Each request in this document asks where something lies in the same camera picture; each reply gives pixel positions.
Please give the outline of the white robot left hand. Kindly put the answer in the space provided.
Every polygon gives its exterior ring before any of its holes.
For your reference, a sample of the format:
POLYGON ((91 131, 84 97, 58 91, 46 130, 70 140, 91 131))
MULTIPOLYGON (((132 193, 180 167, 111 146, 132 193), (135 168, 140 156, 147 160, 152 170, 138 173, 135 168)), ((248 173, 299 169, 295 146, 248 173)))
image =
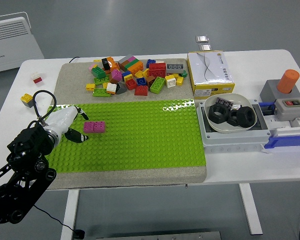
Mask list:
POLYGON ((43 128, 51 138, 54 147, 60 143, 62 135, 75 143, 83 143, 89 139, 87 135, 70 128, 78 114, 82 115, 85 120, 89 120, 87 114, 77 106, 62 108, 49 115, 43 128))

